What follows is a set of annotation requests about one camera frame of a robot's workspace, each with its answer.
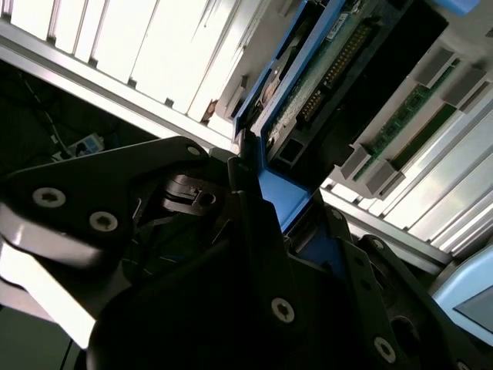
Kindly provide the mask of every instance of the screw head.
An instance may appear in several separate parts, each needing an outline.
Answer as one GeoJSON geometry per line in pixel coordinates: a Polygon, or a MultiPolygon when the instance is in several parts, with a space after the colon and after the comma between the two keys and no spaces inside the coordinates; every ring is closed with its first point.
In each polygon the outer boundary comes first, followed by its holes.
{"type": "Polygon", "coordinates": [[[274,298],[270,302],[272,312],[276,317],[285,324],[290,324],[294,321],[294,309],[290,302],[282,298],[274,298]]]}
{"type": "Polygon", "coordinates": [[[94,230],[103,233],[113,231],[118,227],[118,220],[108,212],[95,212],[89,217],[89,224],[94,230]]]}
{"type": "Polygon", "coordinates": [[[190,153],[192,153],[194,156],[199,156],[200,155],[200,151],[194,147],[194,146],[188,146],[186,148],[190,153]]]}
{"type": "Polygon", "coordinates": [[[375,244],[375,247],[377,247],[377,249],[380,249],[381,251],[385,249],[385,246],[378,239],[373,239],[373,242],[375,244]]]}
{"type": "Polygon", "coordinates": [[[34,203],[40,207],[57,208],[65,204],[65,194],[54,187],[40,187],[32,193],[34,203]]]}
{"type": "Polygon", "coordinates": [[[338,210],[332,210],[332,215],[338,220],[342,220],[342,214],[340,214],[338,210]]]}
{"type": "Polygon", "coordinates": [[[378,354],[389,364],[393,364],[397,359],[395,351],[388,341],[382,337],[376,337],[373,340],[373,344],[377,349],[378,354]]]}
{"type": "Polygon", "coordinates": [[[469,367],[464,362],[457,362],[457,368],[459,370],[469,370],[469,367]]]}

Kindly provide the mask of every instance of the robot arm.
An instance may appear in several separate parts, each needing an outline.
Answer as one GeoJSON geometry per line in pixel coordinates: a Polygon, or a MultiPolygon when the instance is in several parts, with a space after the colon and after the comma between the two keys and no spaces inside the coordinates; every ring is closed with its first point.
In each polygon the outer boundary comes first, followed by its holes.
{"type": "Polygon", "coordinates": [[[285,239],[253,162],[174,137],[12,174],[0,297],[60,324],[92,369],[491,368],[385,243],[353,242],[337,210],[314,201],[285,239]],[[135,234],[184,214],[201,225],[192,257],[125,276],[135,234]],[[287,253],[308,239],[330,250],[322,266],[287,253]]]}

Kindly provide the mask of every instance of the black cable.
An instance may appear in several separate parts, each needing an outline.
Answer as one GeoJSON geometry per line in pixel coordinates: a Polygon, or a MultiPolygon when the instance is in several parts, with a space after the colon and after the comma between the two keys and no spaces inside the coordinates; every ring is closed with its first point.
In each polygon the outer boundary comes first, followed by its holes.
{"type": "Polygon", "coordinates": [[[67,358],[69,356],[70,348],[72,347],[73,342],[74,341],[72,339],[70,339],[69,346],[67,347],[67,350],[65,351],[65,355],[63,356],[62,364],[60,365],[59,370],[63,370],[63,368],[65,367],[65,363],[67,362],[67,358]]]}

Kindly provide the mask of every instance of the white panel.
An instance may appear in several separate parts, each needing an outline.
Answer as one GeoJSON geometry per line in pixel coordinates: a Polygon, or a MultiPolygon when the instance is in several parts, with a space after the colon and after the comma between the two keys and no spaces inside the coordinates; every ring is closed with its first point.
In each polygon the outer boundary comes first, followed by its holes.
{"type": "Polygon", "coordinates": [[[478,158],[488,151],[493,137],[489,113],[386,217],[399,227],[411,227],[454,186],[478,158]]]}
{"type": "Polygon", "coordinates": [[[469,126],[477,123],[479,119],[485,117],[493,108],[493,91],[491,91],[469,114],[455,113],[444,127],[431,140],[430,144],[416,156],[413,163],[403,172],[406,179],[397,186],[397,188],[384,200],[375,201],[369,211],[380,216],[388,214],[401,202],[409,193],[411,193],[427,173],[437,162],[443,158],[450,145],[453,144],[462,132],[469,126]]]}
{"type": "Polygon", "coordinates": [[[52,8],[53,0],[15,0],[11,23],[46,40],[52,8]]]}
{"type": "Polygon", "coordinates": [[[127,82],[156,0],[109,2],[94,58],[98,69],[127,82]]]}
{"type": "Polygon", "coordinates": [[[173,75],[182,66],[182,54],[199,24],[206,0],[161,0],[147,32],[132,78],[137,89],[164,103],[173,95],[173,75]]]}
{"type": "Polygon", "coordinates": [[[189,109],[188,115],[191,118],[199,121],[210,101],[219,99],[228,78],[243,55],[243,48],[247,43],[245,35],[251,34],[252,29],[257,26],[256,19],[253,17],[260,17],[267,5],[267,0],[249,0],[240,3],[223,44],[189,109]],[[259,7],[262,8],[260,14],[257,12],[259,7]]]}
{"type": "Polygon", "coordinates": [[[217,0],[210,17],[200,24],[192,42],[180,56],[180,68],[170,76],[171,85],[179,88],[169,96],[178,112],[186,113],[190,108],[235,8],[236,0],[217,0]]]}
{"type": "Polygon", "coordinates": [[[233,138],[233,124],[218,115],[214,114],[207,125],[210,129],[220,133],[221,135],[233,138]]]}
{"type": "Polygon", "coordinates": [[[85,0],[60,1],[59,16],[55,28],[55,45],[64,52],[72,54],[85,0]]]}
{"type": "Polygon", "coordinates": [[[75,56],[84,62],[91,56],[92,45],[98,32],[99,20],[105,0],[89,0],[82,20],[80,38],[75,46],[75,56]]]}
{"type": "Polygon", "coordinates": [[[332,179],[330,179],[328,177],[327,179],[325,179],[325,181],[322,183],[322,185],[320,185],[320,187],[322,189],[325,189],[326,187],[332,187],[334,184],[335,184],[335,182],[332,181],[332,179]]]}
{"type": "Polygon", "coordinates": [[[359,197],[358,193],[346,188],[343,185],[340,185],[339,183],[335,185],[330,191],[351,203],[353,203],[356,198],[359,197]]]}
{"type": "Polygon", "coordinates": [[[423,241],[430,240],[434,235],[437,235],[484,196],[491,187],[490,181],[485,181],[485,179],[488,179],[492,173],[493,155],[490,155],[442,201],[427,212],[409,230],[409,233],[423,241]]]}
{"type": "Polygon", "coordinates": [[[458,220],[447,227],[437,236],[433,236],[431,242],[435,247],[440,247],[448,244],[450,239],[456,238],[459,230],[468,224],[473,218],[477,217],[481,212],[493,204],[493,187],[488,195],[480,199],[473,207],[469,208],[458,220]]]}
{"type": "Polygon", "coordinates": [[[363,199],[360,203],[358,203],[359,208],[363,210],[368,210],[371,206],[373,206],[377,202],[375,199],[363,199]]]}
{"type": "Polygon", "coordinates": [[[443,251],[460,252],[461,249],[473,241],[479,234],[491,229],[493,225],[493,204],[485,208],[478,216],[468,222],[459,232],[454,235],[447,243],[443,244],[440,249],[443,251]]]}

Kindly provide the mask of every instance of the gray cable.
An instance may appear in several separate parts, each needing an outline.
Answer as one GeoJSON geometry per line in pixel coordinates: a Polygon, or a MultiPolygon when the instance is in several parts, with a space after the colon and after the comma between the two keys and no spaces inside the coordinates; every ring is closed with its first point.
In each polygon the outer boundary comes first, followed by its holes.
{"type": "MultiPolygon", "coordinates": [[[[29,92],[32,94],[32,96],[34,96],[34,99],[36,100],[36,102],[40,105],[42,105],[42,101],[40,100],[40,98],[36,95],[36,93],[34,92],[34,90],[32,89],[31,85],[29,85],[29,82],[27,82],[24,78],[24,76],[19,73],[19,75],[21,76],[21,80],[24,82],[24,85],[25,87],[27,87],[27,89],[29,90],[29,92]]],[[[55,138],[58,140],[58,142],[60,143],[60,145],[62,146],[63,148],[63,151],[66,152],[68,155],[70,155],[70,157],[73,157],[72,153],[70,152],[69,148],[63,143],[62,141],[62,138],[60,137],[59,135],[59,132],[58,130],[56,129],[55,127],[55,124],[53,122],[53,118],[50,116],[50,114],[44,109],[43,110],[43,113],[45,114],[46,116],[46,119],[48,120],[48,122],[50,123],[50,125],[52,126],[52,130],[53,130],[53,134],[55,135],[55,138]]]]}

